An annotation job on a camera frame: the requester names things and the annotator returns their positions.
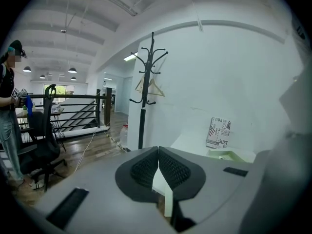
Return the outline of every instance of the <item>person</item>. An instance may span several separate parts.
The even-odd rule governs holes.
[[[23,175],[18,157],[22,139],[15,108],[22,106],[23,102],[19,98],[14,99],[11,95],[14,90],[13,69],[16,62],[21,62],[22,56],[25,56],[22,44],[19,40],[15,40],[10,44],[5,55],[0,58],[0,142],[12,163],[15,179],[20,181],[20,184],[26,181],[32,189],[38,189],[44,186],[43,180],[35,183],[28,175]]]

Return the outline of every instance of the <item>window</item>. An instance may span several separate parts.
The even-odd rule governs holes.
[[[43,86],[43,93],[46,90],[46,88],[50,85],[44,85]],[[55,86],[57,90],[57,95],[72,95],[74,93],[74,86],[66,86],[66,85],[56,85]],[[53,102],[63,102],[66,98],[55,98]]]

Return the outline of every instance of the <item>office chair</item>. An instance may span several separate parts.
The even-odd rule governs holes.
[[[28,129],[28,133],[31,135],[34,140],[35,145],[28,147],[27,152],[22,152],[19,155],[19,164],[20,171],[23,174],[29,174],[36,169],[41,169],[31,176],[35,182],[38,181],[38,177],[44,174],[44,191],[48,189],[49,175],[54,174],[57,176],[61,176],[58,174],[54,168],[63,163],[67,166],[66,160],[62,159],[57,161],[56,163],[51,163],[56,160],[60,154],[60,147],[57,144],[53,134],[52,134],[52,125],[50,123],[51,117],[51,108],[53,101],[53,91],[54,95],[56,93],[55,84],[50,85],[45,90],[44,99],[44,111],[42,112],[33,112],[32,117],[28,117],[28,124],[30,128]],[[43,139],[37,140],[37,137],[42,136]]]

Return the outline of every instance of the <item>black coat rack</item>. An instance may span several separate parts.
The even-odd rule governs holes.
[[[136,58],[138,58],[141,62],[143,62],[144,67],[145,67],[145,71],[139,71],[139,73],[143,73],[144,75],[144,83],[143,83],[143,91],[142,91],[142,99],[137,102],[134,101],[132,99],[130,99],[130,101],[134,102],[134,103],[141,103],[142,102],[142,108],[141,108],[141,116],[140,116],[140,130],[139,130],[139,136],[138,136],[138,148],[142,149],[143,148],[143,137],[144,137],[144,125],[145,125],[145,113],[146,113],[146,109],[145,109],[145,105],[153,105],[156,104],[156,102],[152,102],[150,103],[149,100],[147,100],[147,94],[148,94],[148,86],[150,83],[150,74],[151,72],[153,74],[160,74],[160,72],[154,73],[152,71],[152,67],[154,67],[154,64],[160,60],[161,58],[163,58],[166,54],[168,54],[168,51],[163,54],[161,57],[157,58],[154,62],[153,62],[153,57],[154,57],[154,53],[158,50],[166,50],[166,49],[156,49],[154,50],[154,32],[152,32],[152,44],[151,44],[151,48],[147,49],[147,48],[141,48],[141,49],[146,49],[148,51],[148,58],[147,58],[147,62],[144,62],[140,57],[136,56],[134,53],[131,52],[132,55],[134,55]]]

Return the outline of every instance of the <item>black tank top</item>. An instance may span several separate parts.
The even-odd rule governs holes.
[[[0,97],[7,98],[11,97],[11,94],[14,89],[14,71],[10,68],[10,71],[6,69],[5,76],[2,78],[3,68],[6,68],[5,65],[0,64]],[[0,107],[0,110],[10,110],[10,106]]]

